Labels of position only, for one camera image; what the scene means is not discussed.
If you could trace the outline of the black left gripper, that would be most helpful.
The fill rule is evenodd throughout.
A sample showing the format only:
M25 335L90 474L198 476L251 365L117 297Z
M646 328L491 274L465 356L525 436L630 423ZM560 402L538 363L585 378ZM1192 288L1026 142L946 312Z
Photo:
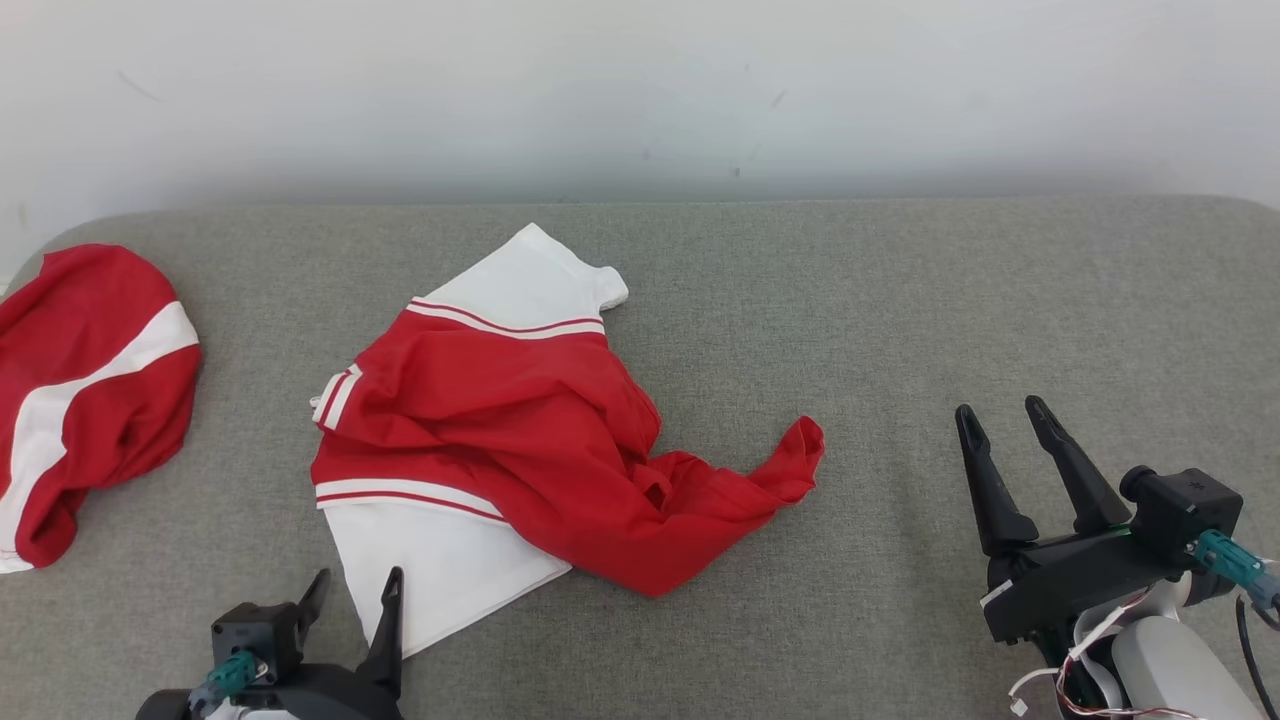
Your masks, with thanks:
M320 569L297 601L294 638L305 643L320 618L332 570ZM333 664L302 664L285 680L252 685L238 694L248 710L280 710L296 719L402 719L402 615L404 571L393 566L383 587L381 616L366 659L356 670Z

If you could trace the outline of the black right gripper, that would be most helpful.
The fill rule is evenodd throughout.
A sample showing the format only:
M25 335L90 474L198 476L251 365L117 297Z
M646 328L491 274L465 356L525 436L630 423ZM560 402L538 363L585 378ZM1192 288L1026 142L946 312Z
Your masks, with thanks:
M1125 530L1112 530L1132 518L1121 496L1042 397L1027 396L1025 410L1039 446L1059 470L1075 511L1073 529L1079 536L1036 543L1039 530L1009 493L984 427L970 405L956 407L975 527L982 552L989 560L993 594L983 615L995 641L1030 641L1052 659L1064 652L1069 624L1085 610L1162 579L1190 573L1188 605L1234 589L1233 582L1211 573L1187 551L1206 530L1203 523L1133 523Z

